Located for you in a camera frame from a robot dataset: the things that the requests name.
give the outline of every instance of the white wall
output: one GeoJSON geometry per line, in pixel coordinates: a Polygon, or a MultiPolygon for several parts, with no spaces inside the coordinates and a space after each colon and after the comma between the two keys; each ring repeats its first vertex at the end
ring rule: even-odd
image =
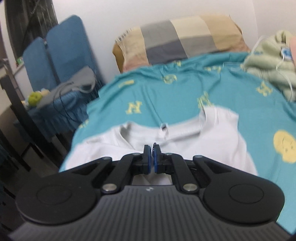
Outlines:
{"type": "Polygon", "coordinates": [[[205,13],[229,14],[253,47],[258,39],[251,0],[52,0],[58,22],[72,14],[85,26],[100,71],[109,82],[119,73],[114,40],[126,29],[155,21],[205,13]]]}
{"type": "MultiPolygon", "coordinates": [[[[9,60],[9,64],[11,66],[12,71],[15,72],[17,70],[17,67],[15,64],[15,57],[11,48],[8,31],[7,31],[4,2],[5,1],[2,1],[0,3],[1,32],[2,32],[4,47],[6,50],[6,55],[9,60]]],[[[20,69],[20,71],[15,75],[15,80],[19,85],[20,91],[22,92],[24,97],[28,96],[33,91],[25,67],[20,69]]]]}
{"type": "Polygon", "coordinates": [[[295,0],[253,0],[258,36],[274,35],[278,30],[296,34],[295,0]]]}

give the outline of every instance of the ribbed black surface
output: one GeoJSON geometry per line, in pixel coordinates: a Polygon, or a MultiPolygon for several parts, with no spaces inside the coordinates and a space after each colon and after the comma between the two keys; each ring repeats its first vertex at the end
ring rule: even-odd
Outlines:
{"type": "Polygon", "coordinates": [[[210,215],[198,197],[174,186],[126,186],[104,196],[84,218],[61,226],[25,223],[10,237],[19,241],[281,241],[289,234],[275,223],[242,227],[210,215]]]}

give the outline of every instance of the metal screw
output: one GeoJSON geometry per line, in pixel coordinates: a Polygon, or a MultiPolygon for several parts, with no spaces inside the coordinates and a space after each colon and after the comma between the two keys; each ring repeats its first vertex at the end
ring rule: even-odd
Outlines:
{"type": "Polygon", "coordinates": [[[117,186],[114,183],[107,183],[104,184],[102,188],[106,192],[112,192],[116,190],[117,186]]]}
{"type": "Polygon", "coordinates": [[[187,183],[187,184],[184,184],[183,189],[185,191],[192,192],[192,191],[197,190],[197,185],[195,185],[193,183],[187,183]]]}
{"type": "Polygon", "coordinates": [[[153,191],[153,190],[154,190],[153,187],[148,187],[148,188],[146,188],[146,191],[148,191],[148,192],[151,192],[151,191],[153,191]]]}

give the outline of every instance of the teal bedsheet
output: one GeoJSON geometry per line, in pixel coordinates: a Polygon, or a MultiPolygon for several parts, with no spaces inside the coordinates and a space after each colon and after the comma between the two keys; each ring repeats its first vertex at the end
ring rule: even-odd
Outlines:
{"type": "Polygon", "coordinates": [[[89,119],[76,131],[72,147],[127,121],[158,127],[190,119],[202,105],[230,108],[239,114],[238,128],[259,176],[279,185],[285,194],[278,222],[294,232],[296,104],[288,103],[270,84],[242,71],[239,65],[246,56],[206,54],[117,76],[99,91],[100,99],[88,104],[89,119]]]}

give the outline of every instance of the striped pillowcase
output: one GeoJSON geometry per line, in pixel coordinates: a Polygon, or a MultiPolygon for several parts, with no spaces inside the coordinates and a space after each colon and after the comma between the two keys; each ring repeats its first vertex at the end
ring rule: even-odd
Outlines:
{"type": "Polygon", "coordinates": [[[124,57],[123,71],[204,53],[249,51],[239,27],[224,15],[192,16],[136,27],[115,42],[124,57]]]}

